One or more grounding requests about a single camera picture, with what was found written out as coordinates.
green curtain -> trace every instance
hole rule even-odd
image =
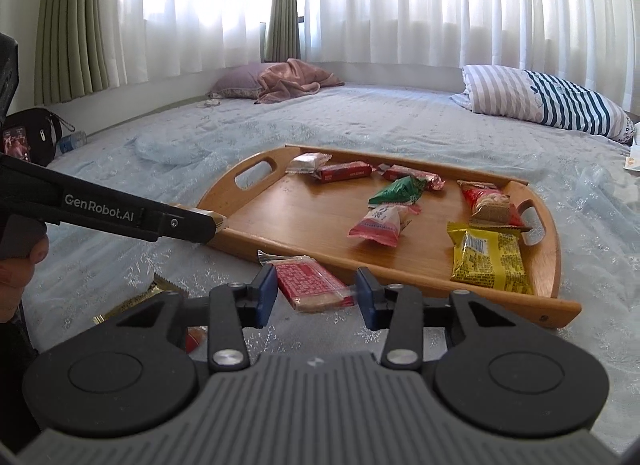
[[[98,0],[40,0],[35,104],[68,102],[109,86]]]
[[[264,41],[265,62],[300,58],[297,0],[271,0],[271,17]]]

striped pillow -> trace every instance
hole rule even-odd
[[[567,80],[504,66],[465,66],[466,90],[452,98],[473,112],[509,116],[630,143],[634,124],[606,96]]]

pillow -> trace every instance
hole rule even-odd
[[[466,90],[454,102],[473,112],[509,116],[629,143],[634,124],[623,109],[567,80],[504,66],[465,66]]]
[[[207,95],[212,97],[216,93],[224,98],[252,98],[255,100],[262,90],[258,83],[258,76],[274,64],[276,63],[251,63],[233,68],[213,84]]]

black sleeve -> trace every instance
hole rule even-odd
[[[22,396],[22,376],[37,356],[22,321],[22,305],[7,323],[0,323],[0,441],[13,453],[40,429]]]

black circular cap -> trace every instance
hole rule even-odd
[[[135,384],[142,371],[142,363],[126,353],[94,353],[71,366],[69,380],[87,393],[114,393]]]
[[[197,393],[193,361],[145,329],[97,327],[39,356],[22,382],[41,427],[111,438],[158,426]]]
[[[609,392],[593,356],[536,327],[479,329],[443,355],[433,384],[461,419],[517,438],[590,429]]]

